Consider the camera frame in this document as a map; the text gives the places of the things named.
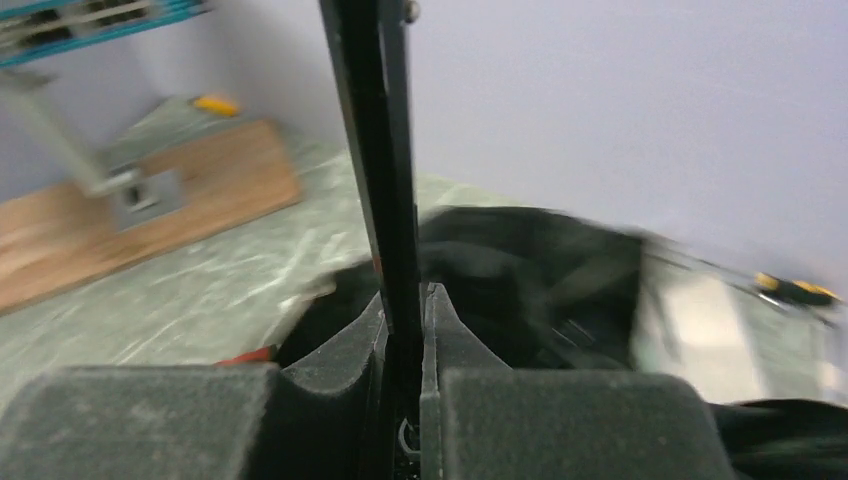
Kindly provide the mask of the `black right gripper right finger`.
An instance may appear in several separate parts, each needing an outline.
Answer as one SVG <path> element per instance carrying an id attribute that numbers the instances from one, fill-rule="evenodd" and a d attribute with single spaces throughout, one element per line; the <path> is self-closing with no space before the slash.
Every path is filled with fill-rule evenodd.
<path id="1" fill-rule="evenodd" d="M 428 289 L 420 396 L 425 479 L 730 479 L 709 408 L 667 375 L 515 370 Z"/>

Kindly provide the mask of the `grey blue network switch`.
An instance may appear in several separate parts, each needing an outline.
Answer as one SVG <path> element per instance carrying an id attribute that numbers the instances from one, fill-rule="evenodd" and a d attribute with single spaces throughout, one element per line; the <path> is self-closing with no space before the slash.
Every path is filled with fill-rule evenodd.
<path id="1" fill-rule="evenodd" d="M 86 48 L 182 22 L 211 9 L 195 0 L 1 2 L 1 66 Z"/>

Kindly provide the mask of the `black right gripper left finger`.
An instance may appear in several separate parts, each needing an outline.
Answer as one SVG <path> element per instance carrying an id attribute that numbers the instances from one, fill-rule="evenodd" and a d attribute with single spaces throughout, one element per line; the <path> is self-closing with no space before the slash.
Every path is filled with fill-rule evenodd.
<path id="1" fill-rule="evenodd" d="M 1 420 L 5 479 L 384 479 L 381 303 L 280 368 L 80 366 Z"/>

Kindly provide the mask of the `mint green umbrella case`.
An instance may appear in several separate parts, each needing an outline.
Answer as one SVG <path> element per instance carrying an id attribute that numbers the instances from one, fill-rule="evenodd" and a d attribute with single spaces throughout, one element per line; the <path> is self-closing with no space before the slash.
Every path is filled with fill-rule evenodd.
<path id="1" fill-rule="evenodd" d="M 630 347 L 637 369 L 681 377 L 710 402 L 839 401 L 835 331 L 811 310 L 755 293 L 743 277 L 653 253 Z"/>

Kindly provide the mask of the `red handled adjustable wrench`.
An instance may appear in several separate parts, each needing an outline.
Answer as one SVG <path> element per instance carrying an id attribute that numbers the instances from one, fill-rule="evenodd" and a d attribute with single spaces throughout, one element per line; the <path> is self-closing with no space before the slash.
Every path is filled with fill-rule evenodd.
<path id="1" fill-rule="evenodd" d="M 250 352 L 246 352 L 240 354 L 236 357 L 221 360 L 215 363 L 216 366 L 232 366 L 232 365 L 242 365 L 242 364 L 250 364 L 250 363 L 267 363 L 273 362 L 274 357 L 278 351 L 278 347 L 276 345 L 269 345 L 261 347 L 257 350 L 253 350 Z"/>

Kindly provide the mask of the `wooden board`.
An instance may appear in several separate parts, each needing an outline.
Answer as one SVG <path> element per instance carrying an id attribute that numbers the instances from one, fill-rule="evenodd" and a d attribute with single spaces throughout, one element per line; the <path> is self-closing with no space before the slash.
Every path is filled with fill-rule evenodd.
<path id="1" fill-rule="evenodd" d="M 62 183 L 1 205 L 1 310 L 20 309 L 300 201 L 267 120 L 205 135 L 141 164 L 153 201 L 88 198 Z"/>

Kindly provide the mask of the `beige umbrella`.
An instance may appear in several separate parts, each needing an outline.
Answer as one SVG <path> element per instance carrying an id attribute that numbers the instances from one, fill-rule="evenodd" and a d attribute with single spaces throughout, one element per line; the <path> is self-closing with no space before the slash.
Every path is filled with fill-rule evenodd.
<path id="1" fill-rule="evenodd" d="M 382 407 L 388 475 L 403 434 L 399 413 L 419 427 L 423 320 L 428 289 L 420 273 L 411 153 L 406 27 L 408 1 L 325 1 L 321 5 L 372 262 L 373 300 L 386 328 Z M 730 479 L 843 479 L 847 412 L 823 402 L 706 403 L 734 475 Z"/>

